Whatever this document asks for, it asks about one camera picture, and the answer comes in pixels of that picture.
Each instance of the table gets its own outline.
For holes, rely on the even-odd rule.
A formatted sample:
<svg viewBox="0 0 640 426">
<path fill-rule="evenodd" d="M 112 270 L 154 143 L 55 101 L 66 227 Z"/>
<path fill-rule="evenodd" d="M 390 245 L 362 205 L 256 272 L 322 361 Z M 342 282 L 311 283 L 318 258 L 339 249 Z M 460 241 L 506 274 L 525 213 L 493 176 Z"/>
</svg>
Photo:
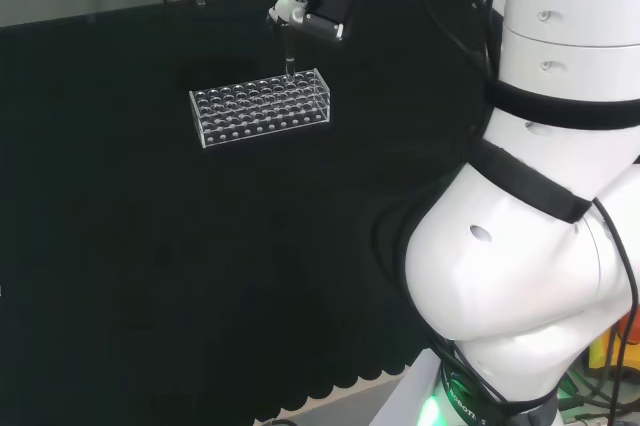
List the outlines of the table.
<svg viewBox="0 0 640 426">
<path fill-rule="evenodd" d="M 299 52 L 331 127 L 211 153 L 187 92 L 282 71 L 275 0 L 0 30 L 0 421 L 242 426 L 413 361 L 372 224 L 460 164 L 482 77 L 417 0 L 360 1 Z M 468 1 L 434 7 L 477 40 Z"/>
</svg>

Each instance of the black strap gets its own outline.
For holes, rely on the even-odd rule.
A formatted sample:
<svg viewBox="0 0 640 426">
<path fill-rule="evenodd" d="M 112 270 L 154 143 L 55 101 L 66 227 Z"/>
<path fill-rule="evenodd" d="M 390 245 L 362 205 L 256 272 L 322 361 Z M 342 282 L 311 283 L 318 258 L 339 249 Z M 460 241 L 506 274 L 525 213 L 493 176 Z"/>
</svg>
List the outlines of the black strap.
<svg viewBox="0 0 640 426">
<path fill-rule="evenodd" d="M 561 221 L 573 224 L 591 208 L 590 201 L 575 196 L 484 139 L 472 140 L 467 161 L 503 191 Z"/>
<path fill-rule="evenodd" d="M 558 410 L 556 388 L 532 401 L 490 402 L 484 390 L 475 389 L 464 375 L 446 363 L 440 379 L 453 409 L 468 426 L 551 426 Z"/>
<path fill-rule="evenodd" d="M 485 84 L 485 99 L 496 108 L 527 121 L 559 128 L 610 131 L 640 125 L 640 99 L 588 102 L 552 98 L 500 81 Z"/>
</svg>

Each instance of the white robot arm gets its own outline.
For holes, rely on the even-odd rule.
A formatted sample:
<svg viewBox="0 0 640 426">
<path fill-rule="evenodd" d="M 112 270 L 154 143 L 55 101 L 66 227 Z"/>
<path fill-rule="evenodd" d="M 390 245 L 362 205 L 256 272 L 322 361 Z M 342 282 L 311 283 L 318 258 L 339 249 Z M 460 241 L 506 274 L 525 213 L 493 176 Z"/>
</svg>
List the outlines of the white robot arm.
<svg viewBox="0 0 640 426">
<path fill-rule="evenodd" d="M 297 3 L 275 16 L 304 27 L 313 15 Z M 640 0 L 507 0 L 488 127 L 407 247 L 420 314 L 493 397 L 551 404 L 539 426 L 562 424 L 561 376 L 632 308 L 594 198 L 640 278 L 639 24 Z M 449 379 L 437 389 L 448 424 L 484 422 L 456 407 Z"/>
</svg>

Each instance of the black cloth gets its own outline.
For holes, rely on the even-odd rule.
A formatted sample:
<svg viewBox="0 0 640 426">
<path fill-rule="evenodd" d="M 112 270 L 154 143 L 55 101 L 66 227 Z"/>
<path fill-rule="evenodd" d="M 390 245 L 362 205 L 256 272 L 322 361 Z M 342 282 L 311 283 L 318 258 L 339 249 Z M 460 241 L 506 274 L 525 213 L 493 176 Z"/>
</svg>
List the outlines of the black cloth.
<svg viewBox="0 0 640 426">
<path fill-rule="evenodd" d="M 187 92 L 284 71 L 274 2 L 0 30 L 0 421 L 248 425 L 425 346 L 371 227 L 460 164 L 483 78 L 417 0 L 359 0 L 343 45 L 298 48 L 330 127 L 205 152 Z"/>
</svg>

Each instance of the screw hole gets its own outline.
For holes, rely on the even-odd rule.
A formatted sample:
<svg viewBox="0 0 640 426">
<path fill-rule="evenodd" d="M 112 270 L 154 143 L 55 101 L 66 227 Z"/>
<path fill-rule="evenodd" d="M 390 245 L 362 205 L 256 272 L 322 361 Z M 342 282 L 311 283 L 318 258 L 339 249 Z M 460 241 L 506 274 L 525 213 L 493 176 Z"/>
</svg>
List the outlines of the screw hole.
<svg viewBox="0 0 640 426">
<path fill-rule="evenodd" d="M 489 234 L 489 231 L 487 231 L 484 228 L 481 228 L 480 226 L 476 226 L 475 224 L 473 224 L 473 225 L 471 225 L 469 230 L 471 231 L 471 234 L 473 234 L 473 236 L 478 241 L 481 241 L 483 243 L 490 243 L 490 242 L 493 241 L 493 238 L 491 238 L 491 235 Z"/>
</svg>

